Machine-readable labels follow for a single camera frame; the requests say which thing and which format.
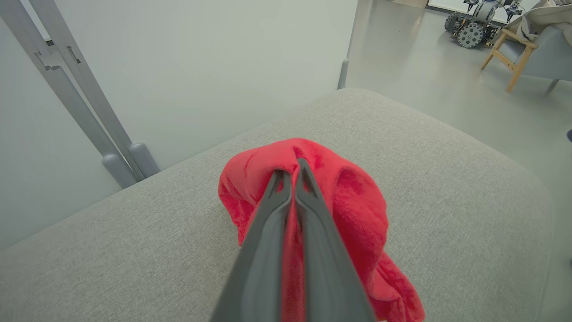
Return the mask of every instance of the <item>gray metal pole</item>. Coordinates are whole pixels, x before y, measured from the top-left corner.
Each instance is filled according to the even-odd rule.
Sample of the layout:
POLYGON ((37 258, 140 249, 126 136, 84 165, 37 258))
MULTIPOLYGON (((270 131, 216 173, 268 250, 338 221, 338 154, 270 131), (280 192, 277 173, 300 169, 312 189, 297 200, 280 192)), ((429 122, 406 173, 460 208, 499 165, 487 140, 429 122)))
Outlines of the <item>gray metal pole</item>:
POLYGON ((348 65, 349 58, 346 58, 343 62, 341 62, 340 79, 337 81, 338 89, 345 88, 345 79, 348 77, 348 65))
POLYGON ((139 163, 145 163, 147 165, 153 164, 154 166, 152 168, 158 170, 155 160, 150 153, 141 153, 138 155, 143 156, 146 159, 138 161, 130 153, 129 148, 132 146, 133 142, 129 138, 127 132, 125 132, 125 129, 123 128, 123 125, 121 125, 121 122, 117 118, 113 108, 111 108, 107 97, 105 97, 105 94, 93 75, 92 70, 89 68, 84 55, 81 53, 79 46, 73 38, 72 33, 65 23, 54 0, 30 0, 30 3, 38 14, 38 17, 42 21, 47 32, 50 34, 55 47, 61 54, 67 67, 70 69, 70 72, 77 81, 81 91, 85 94, 85 97, 91 104, 93 111, 97 114, 101 123, 108 130, 109 135, 116 143, 119 151, 121 151, 121 154, 131 169, 133 169, 137 178, 139 178, 139 180, 147 178, 148 175, 143 173, 139 163))
POLYGON ((552 91, 554 90, 554 88, 556 87, 556 84, 558 84, 559 80, 552 80, 552 82, 550 83, 550 86, 548 86, 548 88, 546 89, 546 91, 544 92, 545 96, 550 95, 550 93, 552 93, 552 91))
POLYGON ((47 48, 46 41, 43 39, 42 34, 35 26, 32 18, 24 8, 20 0, 2 0, 6 2, 6 6, 11 8, 11 12, 15 15, 16 19, 20 21, 20 26, 24 29, 32 43, 34 44, 37 52, 44 56, 50 56, 50 50, 47 48))
POLYGON ((103 128, 97 122, 80 94, 68 78, 61 66, 46 66, 41 60, 41 52, 34 45, 34 41, 27 30, 35 26, 30 19, 19 19, 27 15, 23 6, 14 5, 17 0, 0 0, 0 16, 14 34, 32 63, 36 66, 63 106, 68 110, 88 139, 103 156, 102 163, 122 188, 127 188, 138 182, 137 177, 120 157, 113 142, 109 139, 103 128))

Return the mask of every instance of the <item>red towel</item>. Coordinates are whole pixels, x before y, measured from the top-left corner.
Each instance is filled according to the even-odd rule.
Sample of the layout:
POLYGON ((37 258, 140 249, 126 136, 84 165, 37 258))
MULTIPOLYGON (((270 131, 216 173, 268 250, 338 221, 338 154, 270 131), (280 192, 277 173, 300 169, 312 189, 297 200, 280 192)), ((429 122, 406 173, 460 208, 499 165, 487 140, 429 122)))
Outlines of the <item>red towel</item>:
MULTIPOLYGON (((361 168, 317 143, 289 139, 242 152, 227 163, 219 197, 238 227, 239 245, 274 170, 290 172, 296 186, 298 158, 307 160, 312 169, 376 317, 388 322, 423 321, 425 312, 415 288, 383 251, 388 223, 378 186, 361 168)), ((284 246, 283 322, 305 319, 302 234, 295 211, 292 207, 284 246)))

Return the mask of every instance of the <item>fabric surface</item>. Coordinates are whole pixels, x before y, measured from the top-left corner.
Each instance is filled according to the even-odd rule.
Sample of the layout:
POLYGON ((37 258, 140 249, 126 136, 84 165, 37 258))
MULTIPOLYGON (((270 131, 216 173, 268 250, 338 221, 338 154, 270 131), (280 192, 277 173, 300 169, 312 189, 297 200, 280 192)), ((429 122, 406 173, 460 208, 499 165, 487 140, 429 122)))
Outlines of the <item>fabric surface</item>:
POLYGON ((0 321, 208 321, 238 253, 219 176, 239 152, 292 137, 375 180, 390 223, 385 251, 426 321, 535 320, 551 202, 522 166, 365 90, 285 112, 1 252, 0 321))
MULTIPOLYGON (((374 180, 360 167, 306 139, 288 139, 244 151, 225 166, 219 197, 238 228, 242 245, 272 173, 292 174, 305 159, 379 320, 421 322, 425 318, 415 288, 383 251, 386 203, 374 180)), ((283 260, 282 321, 304 321, 304 248, 296 210, 288 217, 283 260)))
POLYGON ((552 25, 563 31, 566 41, 572 46, 571 0, 541 0, 504 28, 523 40, 535 41, 546 27, 552 25))

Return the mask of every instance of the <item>gray floor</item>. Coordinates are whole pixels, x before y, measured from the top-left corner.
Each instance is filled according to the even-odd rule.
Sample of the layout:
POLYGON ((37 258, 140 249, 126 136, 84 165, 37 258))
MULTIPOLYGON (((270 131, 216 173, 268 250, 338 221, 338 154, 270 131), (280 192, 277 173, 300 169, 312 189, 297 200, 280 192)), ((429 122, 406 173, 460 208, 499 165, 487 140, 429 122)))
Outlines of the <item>gray floor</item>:
POLYGON ((360 0, 347 87, 368 88, 475 137, 525 166, 550 190, 557 216, 543 316, 572 306, 572 83, 549 96, 545 78, 510 72, 489 49, 464 49, 444 32, 447 14, 385 0, 360 0))

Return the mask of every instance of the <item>gray upholstered ottoman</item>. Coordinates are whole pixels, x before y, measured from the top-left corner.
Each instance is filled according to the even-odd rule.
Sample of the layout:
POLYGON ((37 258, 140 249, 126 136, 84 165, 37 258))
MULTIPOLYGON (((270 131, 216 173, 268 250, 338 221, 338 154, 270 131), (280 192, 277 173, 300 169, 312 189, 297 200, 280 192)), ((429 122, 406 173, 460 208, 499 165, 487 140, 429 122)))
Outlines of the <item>gray upholstered ottoman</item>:
POLYGON ((234 154, 304 137, 364 168, 386 250, 427 321, 534 321, 551 204, 524 168, 381 95, 344 89, 80 211, 0 254, 1 321, 207 321, 239 250, 217 183, 234 154))

